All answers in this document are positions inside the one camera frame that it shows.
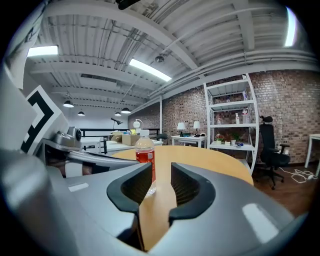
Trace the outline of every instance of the office chair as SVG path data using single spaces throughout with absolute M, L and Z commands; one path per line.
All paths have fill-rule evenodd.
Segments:
M 290 147 L 288 144 L 280 144 L 281 152 L 279 152 L 278 149 L 275 148 L 275 136 L 274 136 L 274 127 L 272 124 L 266 124 L 271 123 L 273 121 L 273 118 L 271 116 L 261 116 L 263 124 L 260 125 L 260 132 L 262 135 L 263 140 L 263 149 L 260 154 L 260 159 L 263 163 L 265 163 L 266 167 L 270 170 L 264 169 L 264 173 L 266 176 L 269 176 L 273 182 L 272 190 L 275 189 L 276 183 L 275 183 L 275 177 L 280 177 L 282 180 L 281 182 L 284 182 L 284 177 L 276 172 L 274 170 L 277 170 L 278 167 L 284 167 L 290 162 L 290 156 L 283 154 L 285 147 Z
M 168 135 L 166 133 L 160 133 L 156 136 L 156 140 L 159 141 L 159 139 L 166 140 L 166 145 L 168 145 Z

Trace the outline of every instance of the bottle cap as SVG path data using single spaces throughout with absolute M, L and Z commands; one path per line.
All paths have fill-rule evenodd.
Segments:
M 149 136 L 149 130 L 141 130 L 140 136 Z

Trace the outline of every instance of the round wooden table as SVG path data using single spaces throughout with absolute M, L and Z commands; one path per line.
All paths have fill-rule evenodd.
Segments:
M 169 211 L 177 207 L 171 186 L 171 163 L 187 164 L 217 173 L 230 175 L 253 185 L 249 170 L 237 159 L 206 148 L 193 146 L 156 146 L 155 182 L 139 207 L 139 222 L 144 248 L 150 250 L 169 229 Z M 116 158 L 136 159 L 135 149 L 112 155 Z

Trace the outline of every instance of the black railing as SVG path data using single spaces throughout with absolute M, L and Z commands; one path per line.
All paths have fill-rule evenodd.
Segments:
M 100 143 L 100 147 L 103 148 L 103 154 L 107 154 L 107 143 L 110 134 L 107 134 L 108 132 L 114 132 L 114 131 L 120 131 L 120 132 L 126 132 L 128 129 L 103 129 L 103 128 L 80 128 L 81 135 L 84 138 L 87 137 L 103 137 L 103 142 Z M 146 128 L 146 130 L 150 131 L 149 138 L 150 139 L 156 139 L 160 129 L 159 128 Z

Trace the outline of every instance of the exposed brick wall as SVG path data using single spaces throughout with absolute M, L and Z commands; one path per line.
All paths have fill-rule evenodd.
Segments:
M 163 100 L 162 131 L 168 134 L 169 145 L 172 144 L 171 136 L 180 134 L 180 131 L 177 130 L 179 122 L 185 123 L 186 130 L 184 132 L 195 134 L 194 121 L 200 121 L 198 131 L 207 134 L 207 109 L 203 86 Z
M 289 144 L 291 163 L 303 163 L 308 151 L 309 134 L 320 133 L 320 74 L 276 70 L 252 73 L 250 79 L 259 115 L 273 118 L 276 146 Z M 262 146 L 260 136 L 258 154 Z M 319 159 L 320 143 L 315 141 L 310 160 Z
M 320 74 L 303 70 L 276 70 L 251 73 L 250 78 L 258 103 L 259 115 L 272 116 L 276 147 L 281 143 L 290 144 L 291 163 L 303 163 L 306 160 L 309 134 L 320 133 Z M 208 83 L 208 86 L 241 79 L 241 76 L 229 77 Z M 230 97 L 230 101 L 243 100 L 242 95 Z M 226 102 L 223 97 L 216 98 L 215 103 Z M 178 122 L 185 122 L 186 132 L 195 133 L 194 121 L 200 121 L 200 132 L 207 133 L 207 111 L 203 86 L 174 95 L 162 102 L 162 130 L 168 136 L 178 135 Z M 149 115 L 150 107 L 143 109 Z M 221 112 L 222 123 L 234 124 L 235 113 L 241 117 L 241 111 Z M 243 142 L 248 141 L 246 128 L 218 129 L 220 133 L 237 132 Z M 255 130 L 252 129 L 255 141 Z M 259 136 L 257 163 L 263 143 Z M 245 152 L 225 150 L 234 157 L 245 157 Z M 320 142 L 314 141 L 311 161 L 320 159 Z
M 129 115 L 128 128 L 134 128 L 134 121 L 140 119 L 144 128 L 159 129 L 160 128 L 160 103 L 157 102 L 136 113 Z

